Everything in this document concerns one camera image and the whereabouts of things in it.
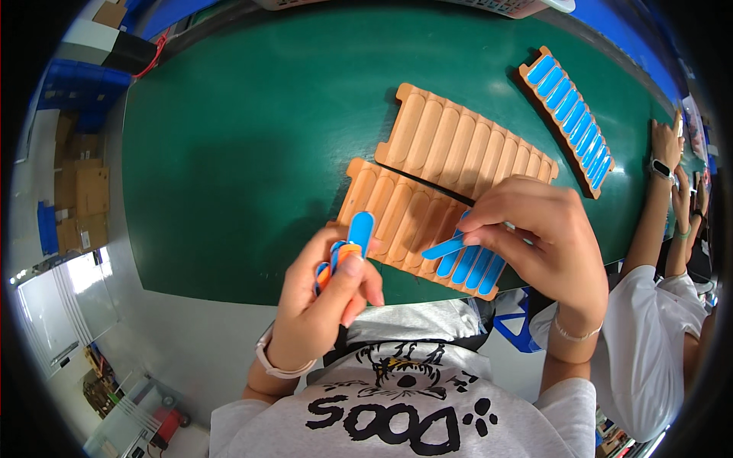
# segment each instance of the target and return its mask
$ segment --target fingernail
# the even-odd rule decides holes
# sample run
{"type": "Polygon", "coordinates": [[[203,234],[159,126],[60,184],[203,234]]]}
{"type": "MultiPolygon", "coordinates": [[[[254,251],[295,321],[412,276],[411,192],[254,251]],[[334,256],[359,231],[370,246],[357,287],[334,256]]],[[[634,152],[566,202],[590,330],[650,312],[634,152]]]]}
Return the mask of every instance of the fingernail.
{"type": "Polygon", "coordinates": [[[344,325],[344,328],[349,328],[354,323],[354,320],[356,320],[356,317],[347,317],[341,324],[344,325]]]}
{"type": "Polygon", "coordinates": [[[361,275],[361,271],[364,269],[364,258],[358,254],[350,254],[339,266],[339,270],[343,270],[350,277],[356,277],[361,275]]]}

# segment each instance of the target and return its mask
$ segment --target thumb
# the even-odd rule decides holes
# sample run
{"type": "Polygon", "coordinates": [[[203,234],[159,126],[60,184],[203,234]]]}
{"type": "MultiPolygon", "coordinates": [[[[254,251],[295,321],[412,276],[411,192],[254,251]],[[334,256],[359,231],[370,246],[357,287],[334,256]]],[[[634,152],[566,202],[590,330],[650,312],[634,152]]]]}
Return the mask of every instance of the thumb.
{"type": "Polygon", "coordinates": [[[465,245],[481,245],[504,258],[522,279],[531,284],[545,272],[544,263],[539,257],[538,249],[510,232],[503,224],[481,226],[466,232],[463,237],[465,245]]]}
{"type": "Polygon", "coordinates": [[[344,309],[358,294],[362,280],[364,280],[364,258],[358,254],[347,256],[318,299],[308,307],[307,313],[323,322],[341,322],[344,309]]]}

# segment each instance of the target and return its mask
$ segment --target bracelet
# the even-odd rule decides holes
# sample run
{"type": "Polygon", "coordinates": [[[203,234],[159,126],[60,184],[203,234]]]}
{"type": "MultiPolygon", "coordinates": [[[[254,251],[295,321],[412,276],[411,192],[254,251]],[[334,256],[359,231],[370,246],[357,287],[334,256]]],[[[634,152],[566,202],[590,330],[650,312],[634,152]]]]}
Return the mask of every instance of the bracelet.
{"type": "Polygon", "coordinates": [[[677,223],[674,223],[674,236],[677,237],[680,240],[685,240],[687,237],[690,237],[690,231],[692,231],[692,224],[688,223],[688,231],[684,234],[679,231],[679,226],[677,223]]]}
{"type": "Polygon", "coordinates": [[[587,333],[585,336],[582,337],[574,337],[567,333],[567,331],[560,327],[560,323],[557,322],[557,314],[555,314],[555,318],[552,320],[552,323],[555,325],[555,329],[557,332],[560,333],[561,336],[566,338],[567,340],[573,341],[573,342],[582,342],[584,340],[587,340],[591,336],[598,334],[600,332],[600,329],[603,327],[603,322],[600,323],[600,326],[598,326],[597,330],[593,330],[589,333],[587,333]]]}

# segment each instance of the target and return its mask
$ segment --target red cable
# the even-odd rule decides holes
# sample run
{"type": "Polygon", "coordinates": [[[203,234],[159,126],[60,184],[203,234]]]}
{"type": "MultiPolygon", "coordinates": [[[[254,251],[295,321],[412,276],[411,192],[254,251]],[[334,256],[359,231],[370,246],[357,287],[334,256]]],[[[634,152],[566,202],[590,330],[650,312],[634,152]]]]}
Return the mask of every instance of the red cable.
{"type": "Polygon", "coordinates": [[[152,58],[152,61],[145,67],[145,70],[141,71],[137,75],[133,75],[133,78],[142,78],[145,76],[146,73],[152,70],[152,68],[155,66],[155,64],[158,63],[158,58],[161,56],[161,51],[163,50],[163,47],[166,45],[166,41],[168,41],[168,32],[171,31],[171,28],[169,27],[168,30],[164,34],[161,35],[160,38],[158,38],[158,41],[155,42],[156,45],[158,45],[158,49],[155,52],[155,57],[152,58]]]}

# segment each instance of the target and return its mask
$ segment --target white basket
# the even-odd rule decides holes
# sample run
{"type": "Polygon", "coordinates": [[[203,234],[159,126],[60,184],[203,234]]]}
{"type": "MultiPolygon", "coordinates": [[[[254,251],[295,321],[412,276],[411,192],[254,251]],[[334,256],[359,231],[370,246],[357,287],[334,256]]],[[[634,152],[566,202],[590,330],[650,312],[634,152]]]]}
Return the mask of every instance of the white basket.
{"type": "MultiPolygon", "coordinates": [[[[298,5],[316,3],[325,0],[254,0],[261,7],[270,11],[284,10],[298,5]]],[[[448,3],[466,5],[496,12],[508,18],[521,19],[533,15],[545,8],[552,7],[562,12],[572,12],[575,0],[441,0],[448,3]]]]}

